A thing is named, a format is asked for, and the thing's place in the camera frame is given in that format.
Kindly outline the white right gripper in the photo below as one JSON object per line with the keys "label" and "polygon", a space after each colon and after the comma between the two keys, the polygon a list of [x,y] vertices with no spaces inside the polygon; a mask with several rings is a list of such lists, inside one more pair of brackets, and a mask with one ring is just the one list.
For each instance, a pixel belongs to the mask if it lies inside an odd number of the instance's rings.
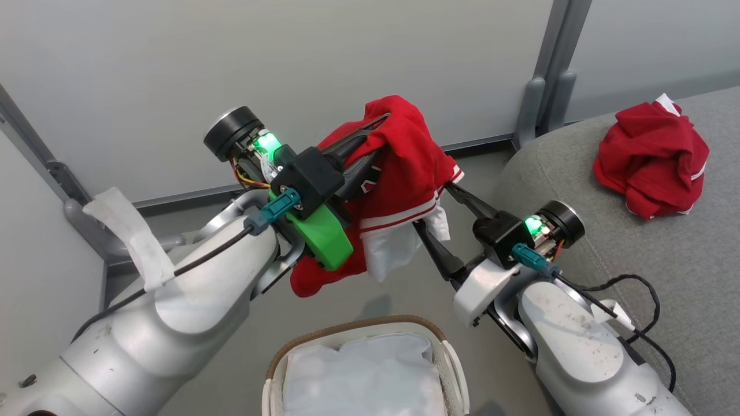
{"label": "white right gripper", "polygon": [[[445,190],[457,203],[464,205],[476,217],[476,222],[494,218],[498,210],[453,182],[445,184]],[[484,253],[483,259],[466,266],[460,258],[449,252],[428,230],[423,220],[413,221],[423,246],[431,260],[449,284],[460,284],[456,290],[453,307],[457,318],[468,326],[473,325],[484,311],[502,295],[506,285],[515,282],[515,276],[529,268],[551,279],[557,270],[555,259],[565,248],[571,247],[585,234],[584,223],[576,211],[562,201],[551,200],[534,215],[520,217],[526,224],[533,240],[527,247],[518,243],[512,250],[516,265],[510,269],[494,263]]]}

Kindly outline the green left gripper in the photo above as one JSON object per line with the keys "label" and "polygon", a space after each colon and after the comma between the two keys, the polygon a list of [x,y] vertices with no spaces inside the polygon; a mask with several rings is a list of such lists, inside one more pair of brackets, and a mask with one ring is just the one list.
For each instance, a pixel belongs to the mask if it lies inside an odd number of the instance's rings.
{"label": "green left gripper", "polygon": [[327,270],[335,270],[353,253],[353,247],[340,219],[330,210],[330,201],[333,197],[342,201],[361,198],[377,184],[382,171],[379,163],[381,150],[363,155],[353,164],[348,160],[389,116],[390,113],[385,113],[373,118],[321,150],[336,169],[345,170],[345,182],[306,220],[299,220],[293,214],[294,207],[301,208],[295,190],[286,188],[280,195],[272,192],[271,181],[282,169],[273,162],[274,152],[287,144],[282,144],[248,106],[239,106],[222,114],[209,127],[203,142],[220,161],[231,165],[240,184],[249,190],[260,189],[268,193],[267,203],[259,213],[244,221],[248,234],[258,235],[280,220],[289,221],[317,263]]}

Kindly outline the red white striped garment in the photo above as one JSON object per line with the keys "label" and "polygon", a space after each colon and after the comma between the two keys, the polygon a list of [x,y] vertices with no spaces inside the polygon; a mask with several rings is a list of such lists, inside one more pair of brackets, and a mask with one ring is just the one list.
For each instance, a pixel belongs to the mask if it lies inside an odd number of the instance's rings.
{"label": "red white striped garment", "polygon": [[419,250],[422,242],[413,226],[417,220],[425,221],[436,239],[450,239],[441,195],[447,183],[460,181],[464,173],[434,142],[423,114],[405,98],[390,95],[368,102],[362,120],[339,126],[318,147],[325,149],[379,117],[384,121],[372,128],[367,141],[348,160],[353,163],[378,153],[372,173],[355,187],[355,198],[345,205],[351,218],[346,232],[353,253],[336,271],[324,269],[317,258],[298,261],[290,283],[301,298],[363,273],[384,281]]}

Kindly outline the red garment with white trim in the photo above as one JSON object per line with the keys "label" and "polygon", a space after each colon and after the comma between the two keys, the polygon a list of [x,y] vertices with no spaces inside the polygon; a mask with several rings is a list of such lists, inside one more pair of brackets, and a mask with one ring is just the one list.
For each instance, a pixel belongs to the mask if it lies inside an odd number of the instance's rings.
{"label": "red garment with white trim", "polygon": [[687,215],[704,182],[710,147],[666,93],[615,115],[594,161],[598,183],[643,220]]}

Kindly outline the grey fabric sofa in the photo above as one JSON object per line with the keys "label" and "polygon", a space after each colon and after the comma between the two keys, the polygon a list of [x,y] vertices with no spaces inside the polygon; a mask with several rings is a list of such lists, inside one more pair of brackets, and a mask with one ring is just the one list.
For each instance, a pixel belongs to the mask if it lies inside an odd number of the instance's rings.
{"label": "grey fabric sofa", "polygon": [[695,415],[740,416],[740,86],[678,102],[710,148],[705,184],[687,215],[642,221],[601,186],[593,165],[616,122],[604,115],[555,130],[506,164],[492,204],[518,216],[570,205],[585,236],[558,258],[565,277],[595,286],[637,274],[656,289],[649,336],[673,359],[675,395]]}

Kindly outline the white basket liner cloth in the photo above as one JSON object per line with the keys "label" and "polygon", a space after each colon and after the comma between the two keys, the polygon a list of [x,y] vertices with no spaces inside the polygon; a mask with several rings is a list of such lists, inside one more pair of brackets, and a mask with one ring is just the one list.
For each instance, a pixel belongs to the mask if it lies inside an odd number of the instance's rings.
{"label": "white basket liner cloth", "polygon": [[446,416],[430,340],[395,333],[294,350],[283,416]]}

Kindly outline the white laundry basket brown rim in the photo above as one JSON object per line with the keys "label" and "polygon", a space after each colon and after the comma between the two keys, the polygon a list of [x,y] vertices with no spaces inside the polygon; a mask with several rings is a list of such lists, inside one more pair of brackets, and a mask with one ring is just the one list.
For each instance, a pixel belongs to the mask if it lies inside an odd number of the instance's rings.
{"label": "white laundry basket brown rim", "polygon": [[393,333],[415,333],[430,340],[432,362],[441,379],[447,416],[470,416],[468,385],[454,347],[438,326],[411,314],[396,314],[331,326],[286,343],[269,364],[267,379],[262,388],[262,416],[283,416],[283,384],[288,368],[288,355],[296,348],[316,345],[341,347],[352,340]]}

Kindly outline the grey tubular partition foot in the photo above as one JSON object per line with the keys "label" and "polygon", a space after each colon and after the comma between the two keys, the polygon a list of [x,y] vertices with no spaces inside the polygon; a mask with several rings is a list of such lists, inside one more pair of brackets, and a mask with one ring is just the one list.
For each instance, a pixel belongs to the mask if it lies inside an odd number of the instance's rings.
{"label": "grey tubular partition foot", "polygon": [[106,263],[132,262],[126,245],[103,223],[84,213],[79,202],[74,199],[66,200],[63,212],[66,220]]}

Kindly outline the grey rounded post brace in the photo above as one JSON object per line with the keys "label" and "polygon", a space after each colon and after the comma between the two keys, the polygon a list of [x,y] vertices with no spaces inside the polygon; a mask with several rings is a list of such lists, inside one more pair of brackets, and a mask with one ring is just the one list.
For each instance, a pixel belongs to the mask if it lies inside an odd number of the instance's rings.
{"label": "grey rounded post brace", "polygon": [[542,134],[547,134],[565,126],[565,116],[570,105],[576,79],[577,74],[570,70],[558,76],[540,124]]}
{"label": "grey rounded post brace", "polygon": [[542,77],[529,80],[525,86],[519,115],[516,119],[515,131],[511,139],[517,152],[526,147],[536,137],[539,108],[543,100],[545,87],[546,81]]}

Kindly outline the aluminium partition bottom rail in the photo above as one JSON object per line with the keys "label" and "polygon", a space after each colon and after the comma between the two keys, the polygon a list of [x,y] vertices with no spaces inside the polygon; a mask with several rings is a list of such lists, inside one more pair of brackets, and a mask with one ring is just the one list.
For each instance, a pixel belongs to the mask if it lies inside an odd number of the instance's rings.
{"label": "aluminium partition bottom rail", "polygon": [[[442,146],[442,149],[454,158],[465,158],[478,154],[512,151],[515,149],[515,145],[513,144],[513,134],[507,133],[484,139],[466,140],[466,142],[459,144],[448,144]],[[222,199],[228,196],[233,197],[240,192],[243,192],[243,188],[239,185],[219,186],[142,200],[133,203],[133,205],[138,210],[145,211],[146,216],[158,215],[165,211],[184,210],[189,205],[198,205],[199,203],[206,203],[210,200]]]}

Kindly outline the grey double partition post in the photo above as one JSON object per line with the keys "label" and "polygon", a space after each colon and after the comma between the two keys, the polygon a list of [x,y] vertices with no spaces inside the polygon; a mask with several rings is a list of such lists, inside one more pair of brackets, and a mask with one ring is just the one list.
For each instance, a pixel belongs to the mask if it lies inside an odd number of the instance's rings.
{"label": "grey double partition post", "polygon": [[540,124],[558,76],[569,70],[575,72],[570,69],[570,65],[592,2],[593,0],[553,0],[532,77],[542,77],[546,81],[536,126],[537,135],[543,135]]}

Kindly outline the grey corner partition post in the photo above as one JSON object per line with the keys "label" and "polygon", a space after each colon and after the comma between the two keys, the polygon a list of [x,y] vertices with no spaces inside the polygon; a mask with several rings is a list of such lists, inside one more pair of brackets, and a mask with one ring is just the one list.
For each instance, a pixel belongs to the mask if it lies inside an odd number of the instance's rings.
{"label": "grey corner partition post", "polygon": [[42,164],[45,171],[64,192],[66,199],[76,200],[80,205],[90,202],[89,193],[72,174],[71,169],[59,161],[45,145],[2,84],[0,84],[0,124],[11,128],[18,135],[30,153]]}

